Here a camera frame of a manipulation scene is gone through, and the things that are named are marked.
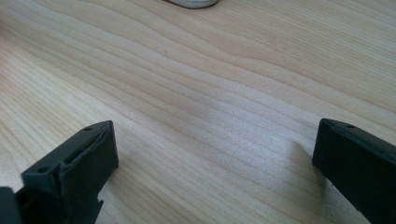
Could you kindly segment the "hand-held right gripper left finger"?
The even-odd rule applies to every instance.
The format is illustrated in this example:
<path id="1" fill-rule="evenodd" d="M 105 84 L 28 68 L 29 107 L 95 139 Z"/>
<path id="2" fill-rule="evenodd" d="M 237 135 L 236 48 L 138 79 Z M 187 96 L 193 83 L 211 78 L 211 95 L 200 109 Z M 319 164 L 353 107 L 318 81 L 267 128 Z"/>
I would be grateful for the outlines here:
<path id="1" fill-rule="evenodd" d="M 85 127 L 21 174 L 25 224 L 94 224 L 99 192 L 119 166 L 113 122 Z"/>

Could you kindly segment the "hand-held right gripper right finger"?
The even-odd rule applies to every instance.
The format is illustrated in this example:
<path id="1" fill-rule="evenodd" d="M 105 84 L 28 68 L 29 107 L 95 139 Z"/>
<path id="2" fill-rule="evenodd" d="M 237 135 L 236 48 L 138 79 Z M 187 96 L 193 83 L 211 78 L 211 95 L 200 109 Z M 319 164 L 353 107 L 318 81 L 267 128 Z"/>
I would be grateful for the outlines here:
<path id="1" fill-rule="evenodd" d="M 396 224 L 396 146 L 322 119 L 312 163 L 372 224 Z"/>

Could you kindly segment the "white round object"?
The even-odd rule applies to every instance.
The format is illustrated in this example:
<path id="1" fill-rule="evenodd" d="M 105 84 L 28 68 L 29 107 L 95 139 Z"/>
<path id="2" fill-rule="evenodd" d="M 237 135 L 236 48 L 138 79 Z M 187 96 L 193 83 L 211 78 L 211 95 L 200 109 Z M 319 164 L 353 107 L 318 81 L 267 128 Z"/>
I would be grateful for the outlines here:
<path id="1" fill-rule="evenodd" d="M 211 7 L 215 5 L 219 0 L 167 0 L 173 4 L 176 4 L 180 7 L 198 9 Z"/>

